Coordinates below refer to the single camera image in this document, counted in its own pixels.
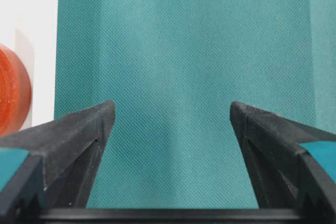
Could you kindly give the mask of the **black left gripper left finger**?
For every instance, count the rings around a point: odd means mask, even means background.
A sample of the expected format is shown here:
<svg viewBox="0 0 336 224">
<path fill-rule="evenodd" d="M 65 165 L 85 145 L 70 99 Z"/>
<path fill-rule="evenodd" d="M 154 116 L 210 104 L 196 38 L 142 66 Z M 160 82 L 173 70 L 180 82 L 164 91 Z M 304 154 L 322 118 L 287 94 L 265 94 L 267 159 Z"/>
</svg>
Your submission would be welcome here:
<svg viewBox="0 0 336 224">
<path fill-rule="evenodd" d="M 85 207 L 114 121 L 108 100 L 1 137 L 1 223 Z"/>
</svg>

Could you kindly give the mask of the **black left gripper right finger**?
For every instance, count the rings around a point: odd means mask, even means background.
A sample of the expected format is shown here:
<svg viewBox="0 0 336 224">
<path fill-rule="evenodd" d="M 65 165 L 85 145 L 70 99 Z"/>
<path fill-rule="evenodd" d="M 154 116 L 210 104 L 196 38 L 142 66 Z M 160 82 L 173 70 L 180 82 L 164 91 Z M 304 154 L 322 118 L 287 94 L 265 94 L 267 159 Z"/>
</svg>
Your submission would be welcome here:
<svg viewBox="0 0 336 224">
<path fill-rule="evenodd" d="M 234 101 L 230 122 L 261 209 L 300 210 L 309 221 L 335 223 L 335 134 Z"/>
</svg>

